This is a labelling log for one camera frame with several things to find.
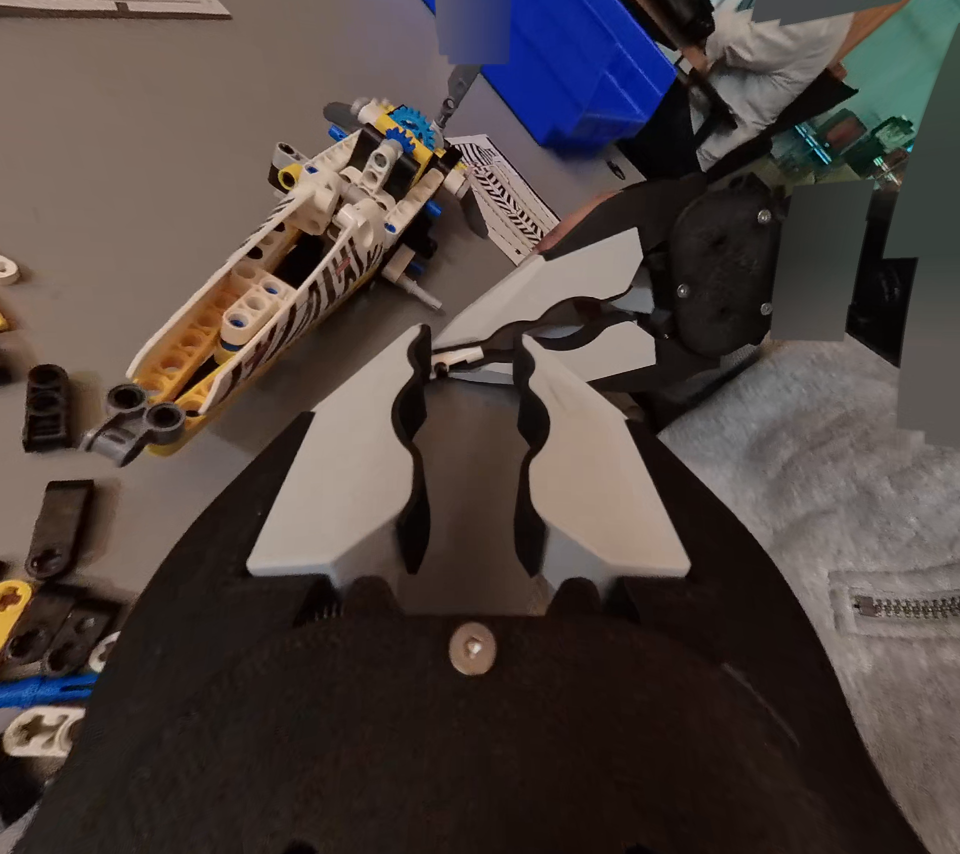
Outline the small white lego piece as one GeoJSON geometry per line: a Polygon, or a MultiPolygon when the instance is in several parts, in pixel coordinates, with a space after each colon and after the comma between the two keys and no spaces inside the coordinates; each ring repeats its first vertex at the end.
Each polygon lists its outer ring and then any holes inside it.
{"type": "Polygon", "coordinates": [[[479,345],[468,345],[446,351],[434,351],[430,357],[432,378],[445,378],[451,371],[468,369],[484,361],[484,350],[479,345]]]}

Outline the blue lego axle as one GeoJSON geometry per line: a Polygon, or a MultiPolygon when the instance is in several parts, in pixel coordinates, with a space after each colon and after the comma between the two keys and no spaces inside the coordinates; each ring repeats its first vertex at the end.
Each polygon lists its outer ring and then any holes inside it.
{"type": "Polygon", "coordinates": [[[1,709],[73,704],[87,700],[100,674],[89,672],[64,677],[36,675],[1,683],[1,709]]]}

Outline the black lego connector block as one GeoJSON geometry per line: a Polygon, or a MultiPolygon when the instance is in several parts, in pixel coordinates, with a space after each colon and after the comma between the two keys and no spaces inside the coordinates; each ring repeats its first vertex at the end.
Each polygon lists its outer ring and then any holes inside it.
{"type": "Polygon", "coordinates": [[[66,370],[38,364],[27,373],[21,445],[27,454],[74,447],[73,388],[66,370]]]}

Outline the black thin lego beam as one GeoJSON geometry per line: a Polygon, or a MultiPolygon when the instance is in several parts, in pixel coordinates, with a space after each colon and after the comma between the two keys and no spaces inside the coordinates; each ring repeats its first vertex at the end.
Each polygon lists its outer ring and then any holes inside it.
{"type": "Polygon", "coordinates": [[[47,483],[25,560],[30,579],[49,582],[75,569],[95,490],[95,480],[89,478],[47,483]]]}

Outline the black short lego beam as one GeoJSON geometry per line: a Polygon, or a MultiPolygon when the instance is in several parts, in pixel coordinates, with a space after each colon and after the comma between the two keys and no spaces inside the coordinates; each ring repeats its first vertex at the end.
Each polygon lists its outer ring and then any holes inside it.
{"type": "Polygon", "coordinates": [[[42,675],[61,679],[78,674],[114,623],[118,604],[85,599],[74,604],[42,658],[42,675]]]}
{"type": "Polygon", "coordinates": [[[27,604],[2,648],[2,663],[12,667],[42,660],[76,601],[70,592],[41,590],[27,604]]]}

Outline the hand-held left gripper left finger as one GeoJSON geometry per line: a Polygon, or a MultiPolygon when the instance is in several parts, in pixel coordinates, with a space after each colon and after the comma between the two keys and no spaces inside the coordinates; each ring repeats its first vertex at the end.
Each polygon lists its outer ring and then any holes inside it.
{"type": "Polygon", "coordinates": [[[398,588],[420,570],[430,508],[415,438],[430,360],[430,329],[414,325],[311,410],[247,572],[398,588]]]}

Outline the yellow lego piece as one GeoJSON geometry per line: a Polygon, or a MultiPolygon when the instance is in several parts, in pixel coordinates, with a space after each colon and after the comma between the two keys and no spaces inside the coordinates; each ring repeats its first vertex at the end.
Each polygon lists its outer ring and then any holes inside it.
{"type": "Polygon", "coordinates": [[[4,649],[30,605],[34,588],[28,581],[5,579],[1,581],[0,589],[0,644],[1,649],[4,649]]]}

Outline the zebra striped lego model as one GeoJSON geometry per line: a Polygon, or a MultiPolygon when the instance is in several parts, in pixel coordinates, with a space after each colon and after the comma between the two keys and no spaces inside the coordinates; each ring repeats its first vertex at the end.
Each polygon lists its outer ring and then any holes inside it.
{"type": "Polygon", "coordinates": [[[177,450],[379,276],[438,311],[409,274],[436,250],[437,195],[489,234],[462,151],[445,138],[478,75],[452,70],[435,119],[383,98],[331,102],[329,147],[307,156],[279,142],[271,213],[140,348],[78,449],[119,467],[177,450]]]}

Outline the blue plastic bin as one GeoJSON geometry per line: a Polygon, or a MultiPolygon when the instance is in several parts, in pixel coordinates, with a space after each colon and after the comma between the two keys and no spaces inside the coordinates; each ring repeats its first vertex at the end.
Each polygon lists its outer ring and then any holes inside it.
{"type": "Polygon", "coordinates": [[[423,0],[438,49],[480,65],[535,142],[592,155],[633,137],[676,77],[620,0],[423,0]]]}

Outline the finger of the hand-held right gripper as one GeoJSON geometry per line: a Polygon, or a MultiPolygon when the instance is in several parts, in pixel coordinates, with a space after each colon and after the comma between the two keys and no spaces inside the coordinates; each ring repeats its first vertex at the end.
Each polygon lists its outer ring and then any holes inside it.
{"type": "Polygon", "coordinates": [[[519,322],[540,320],[575,298],[608,301],[625,294],[642,262],[637,228],[595,240],[565,253],[528,257],[466,306],[434,336],[434,352],[485,344],[519,322]]]}
{"type": "Polygon", "coordinates": [[[484,360],[451,371],[445,378],[495,387],[514,382],[514,363],[524,341],[532,341],[587,383],[597,386],[633,375],[657,362],[657,341],[629,313],[602,315],[579,327],[544,326],[517,330],[504,346],[477,344],[484,360]]]}

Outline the zebra striped sticker sheet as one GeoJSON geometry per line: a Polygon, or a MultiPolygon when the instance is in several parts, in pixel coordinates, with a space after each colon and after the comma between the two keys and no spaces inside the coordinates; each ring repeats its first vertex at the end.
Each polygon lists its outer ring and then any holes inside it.
{"type": "Polygon", "coordinates": [[[461,152],[488,239],[514,266],[531,255],[559,218],[487,135],[448,139],[461,152]]]}

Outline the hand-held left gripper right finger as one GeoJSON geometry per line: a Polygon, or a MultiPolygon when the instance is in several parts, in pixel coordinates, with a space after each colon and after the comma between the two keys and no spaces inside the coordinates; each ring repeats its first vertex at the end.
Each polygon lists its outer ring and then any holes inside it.
{"type": "Polygon", "coordinates": [[[624,413],[531,335],[516,345],[512,375],[527,444],[513,544],[526,573],[551,588],[684,578],[689,555],[624,413]]]}

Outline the white short lego beam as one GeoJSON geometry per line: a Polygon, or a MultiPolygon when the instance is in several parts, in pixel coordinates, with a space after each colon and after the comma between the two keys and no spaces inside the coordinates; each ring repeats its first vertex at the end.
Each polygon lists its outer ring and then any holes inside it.
{"type": "Polygon", "coordinates": [[[63,760],[77,741],[87,711],[82,707],[30,707],[19,713],[2,735],[11,757],[63,760]]]}

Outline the person's right hand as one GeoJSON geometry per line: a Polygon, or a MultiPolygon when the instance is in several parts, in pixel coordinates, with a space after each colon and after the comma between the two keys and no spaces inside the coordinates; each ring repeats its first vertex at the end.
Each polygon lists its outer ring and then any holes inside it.
{"type": "Polygon", "coordinates": [[[609,191],[597,195],[591,200],[584,203],[579,209],[568,214],[563,218],[554,228],[552,228],[548,233],[546,233],[538,244],[534,248],[534,253],[538,255],[543,255],[546,250],[553,248],[558,244],[564,237],[568,236],[570,232],[580,224],[584,218],[586,218],[595,208],[605,203],[607,200],[613,199],[620,194],[619,190],[609,191]]]}

